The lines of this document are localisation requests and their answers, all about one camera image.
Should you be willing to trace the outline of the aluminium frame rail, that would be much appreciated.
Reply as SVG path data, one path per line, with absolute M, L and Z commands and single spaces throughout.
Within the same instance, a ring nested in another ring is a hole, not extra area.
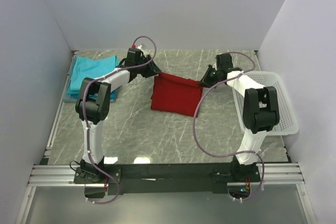
M 134 80 L 163 79 L 163 72 L 152 55 L 132 46 L 116 68 L 98 78 L 85 78 L 76 103 L 83 123 L 84 155 L 76 167 L 34 166 L 30 186 L 85 185 L 116 194 L 209 191 L 224 193 L 228 185 L 242 185 L 243 191 L 257 184 L 301 184 L 303 176 L 296 163 L 265 163 L 259 147 L 280 121 L 277 90 L 248 76 L 248 71 L 233 67 L 232 53 L 216 56 L 194 88 L 215 89 L 227 84 L 244 98 L 245 133 L 239 149 L 225 163 L 107 164 L 102 150 L 102 125 L 109 113 L 110 92 Z

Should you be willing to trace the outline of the teal folded t shirt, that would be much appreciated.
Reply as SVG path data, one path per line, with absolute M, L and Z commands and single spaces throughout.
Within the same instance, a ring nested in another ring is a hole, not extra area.
M 75 103 L 79 95 L 79 91 L 71 91 L 70 88 L 67 89 L 66 93 L 63 96 L 63 101 L 68 103 Z M 116 99 L 116 92 L 113 91 L 110 94 L 110 100 L 111 102 L 114 102 Z

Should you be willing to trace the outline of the white plastic perforated basket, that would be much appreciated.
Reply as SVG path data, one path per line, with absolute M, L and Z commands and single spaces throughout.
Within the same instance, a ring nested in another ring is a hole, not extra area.
M 275 72 L 267 71 L 252 71 L 247 75 L 255 82 L 262 84 L 266 87 L 272 86 L 277 90 L 278 106 L 280 120 L 268 133 L 272 136 L 286 136 L 294 135 L 299 131 L 299 125 L 292 108 L 287 90 L 280 78 Z

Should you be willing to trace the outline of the light blue folded t shirt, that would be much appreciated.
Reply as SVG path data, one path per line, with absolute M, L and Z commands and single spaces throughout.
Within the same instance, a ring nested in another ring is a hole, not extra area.
M 104 59 L 89 59 L 78 56 L 72 68 L 69 92 L 79 92 L 84 78 L 99 78 L 110 73 L 119 63 L 120 61 L 116 56 Z

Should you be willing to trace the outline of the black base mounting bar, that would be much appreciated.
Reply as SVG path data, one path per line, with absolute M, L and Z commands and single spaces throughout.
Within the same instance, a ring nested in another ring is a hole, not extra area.
M 105 175 L 97 181 L 85 176 L 77 167 L 74 183 L 106 189 L 108 195 L 135 193 L 186 193 L 210 191 L 226 194 L 228 184 L 259 182 L 261 171 L 246 179 L 236 181 L 230 175 L 231 163 L 189 164 L 106 164 Z

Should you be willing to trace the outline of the red t shirt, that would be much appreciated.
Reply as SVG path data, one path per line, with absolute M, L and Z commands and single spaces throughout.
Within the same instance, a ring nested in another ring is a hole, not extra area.
M 193 116 L 202 94 L 197 81 L 161 73 L 154 77 L 151 110 Z

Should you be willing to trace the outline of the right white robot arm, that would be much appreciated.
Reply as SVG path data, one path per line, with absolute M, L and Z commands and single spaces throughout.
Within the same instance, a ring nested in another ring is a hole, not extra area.
M 280 113 L 276 88 L 251 79 L 247 73 L 255 70 L 255 62 L 244 53 L 238 54 L 250 60 L 253 67 L 249 70 L 235 68 L 232 52 L 219 54 L 215 66 L 208 66 L 199 85 L 212 90 L 220 84 L 226 84 L 244 98 L 245 132 L 238 151 L 231 154 L 233 159 L 230 168 L 232 179 L 241 182 L 257 171 L 259 149 L 268 133 L 279 123 Z

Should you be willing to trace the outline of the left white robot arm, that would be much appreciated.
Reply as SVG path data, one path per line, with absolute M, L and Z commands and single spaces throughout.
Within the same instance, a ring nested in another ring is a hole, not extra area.
M 104 179 L 102 127 L 109 114 L 110 94 L 138 75 L 149 78 L 161 73 L 151 55 L 139 47 L 129 48 L 127 56 L 112 71 L 98 78 L 84 78 L 75 110 L 82 122 L 84 153 L 80 161 L 81 172 L 93 183 Z

